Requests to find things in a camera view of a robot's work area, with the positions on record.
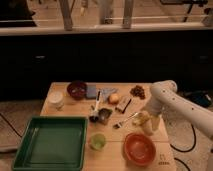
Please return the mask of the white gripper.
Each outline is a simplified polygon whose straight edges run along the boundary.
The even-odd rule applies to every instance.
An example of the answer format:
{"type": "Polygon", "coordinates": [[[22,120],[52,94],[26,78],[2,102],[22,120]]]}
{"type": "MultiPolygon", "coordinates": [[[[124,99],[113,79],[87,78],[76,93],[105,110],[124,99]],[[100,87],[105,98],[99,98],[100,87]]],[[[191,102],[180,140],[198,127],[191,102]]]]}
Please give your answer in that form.
{"type": "Polygon", "coordinates": [[[160,104],[146,104],[144,110],[147,111],[151,117],[151,124],[144,124],[143,131],[146,135],[151,136],[153,131],[157,131],[160,124],[160,115],[162,113],[163,106],[160,104]]]}

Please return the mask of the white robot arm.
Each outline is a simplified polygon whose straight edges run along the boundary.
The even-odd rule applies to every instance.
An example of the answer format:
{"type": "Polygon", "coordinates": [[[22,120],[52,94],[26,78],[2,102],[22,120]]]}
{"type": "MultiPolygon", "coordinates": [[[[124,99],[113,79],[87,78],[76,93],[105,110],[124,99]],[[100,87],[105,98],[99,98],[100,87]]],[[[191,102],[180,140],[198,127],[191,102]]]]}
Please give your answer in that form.
{"type": "Polygon", "coordinates": [[[164,106],[169,106],[213,142],[213,112],[179,96],[177,89],[173,80],[152,83],[149,88],[151,97],[144,110],[158,116],[164,106]]]}

